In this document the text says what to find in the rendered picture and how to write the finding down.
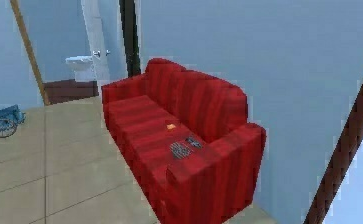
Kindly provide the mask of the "red sofa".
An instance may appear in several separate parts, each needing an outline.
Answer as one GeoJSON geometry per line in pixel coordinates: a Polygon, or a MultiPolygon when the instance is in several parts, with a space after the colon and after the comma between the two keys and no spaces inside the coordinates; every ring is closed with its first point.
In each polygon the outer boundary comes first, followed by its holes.
{"type": "Polygon", "coordinates": [[[266,131],[249,122],[238,86],[153,58],[144,73],[103,86],[102,105],[107,129],[161,224],[223,224],[251,204],[266,131]],[[175,158],[175,142],[191,154],[175,158]]]}

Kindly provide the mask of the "black remote control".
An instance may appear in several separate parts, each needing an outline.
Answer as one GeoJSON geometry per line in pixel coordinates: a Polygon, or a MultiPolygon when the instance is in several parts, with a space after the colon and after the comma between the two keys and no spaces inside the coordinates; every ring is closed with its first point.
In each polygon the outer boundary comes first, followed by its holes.
{"type": "Polygon", "coordinates": [[[183,159],[191,154],[191,150],[185,145],[178,142],[170,145],[170,150],[173,156],[177,159],[183,159]]]}
{"type": "Polygon", "coordinates": [[[200,142],[198,142],[196,139],[194,139],[192,136],[188,136],[186,139],[185,139],[186,142],[188,142],[190,145],[192,145],[193,147],[196,147],[196,148],[199,148],[201,149],[202,148],[202,145],[200,142]]]}

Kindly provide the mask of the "white sink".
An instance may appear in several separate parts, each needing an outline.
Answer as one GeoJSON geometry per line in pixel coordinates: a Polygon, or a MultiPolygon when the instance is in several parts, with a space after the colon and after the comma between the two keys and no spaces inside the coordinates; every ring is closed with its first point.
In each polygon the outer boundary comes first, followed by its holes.
{"type": "Polygon", "coordinates": [[[90,82],[95,80],[91,56],[68,57],[65,59],[65,62],[74,72],[74,79],[76,82],[90,82]]]}

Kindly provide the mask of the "white room door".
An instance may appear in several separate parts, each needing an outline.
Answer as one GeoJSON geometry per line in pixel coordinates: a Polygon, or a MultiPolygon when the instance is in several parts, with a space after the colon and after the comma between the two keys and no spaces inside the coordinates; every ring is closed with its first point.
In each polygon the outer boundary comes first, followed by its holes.
{"type": "Polygon", "coordinates": [[[81,6],[88,36],[89,49],[93,59],[96,81],[97,85],[101,87],[109,83],[110,73],[107,57],[102,55],[101,58],[98,58],[92,54],[93,51],[106,51],[98,0],[81,0],[81,6]]]}

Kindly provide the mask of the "blue wheeled cart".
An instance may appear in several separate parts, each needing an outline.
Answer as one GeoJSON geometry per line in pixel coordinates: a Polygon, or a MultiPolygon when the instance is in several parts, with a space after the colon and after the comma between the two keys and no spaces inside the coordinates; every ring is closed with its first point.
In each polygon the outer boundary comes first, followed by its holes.
{"type": "Polygon", "coordinates": [[[26,114],[17,105],[0,110],[0,138],[12,136],[19,124],[25,121],[26,114]]]}

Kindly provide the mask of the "brown window frame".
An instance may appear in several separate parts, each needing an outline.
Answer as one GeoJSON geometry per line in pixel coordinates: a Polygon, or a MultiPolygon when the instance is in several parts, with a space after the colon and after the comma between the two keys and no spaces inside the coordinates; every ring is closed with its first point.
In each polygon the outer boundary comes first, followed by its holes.
{"type": "Polygon", "coordinates": [[[303,224],[322,224],[363,140],[363,82],[303,224]]]}

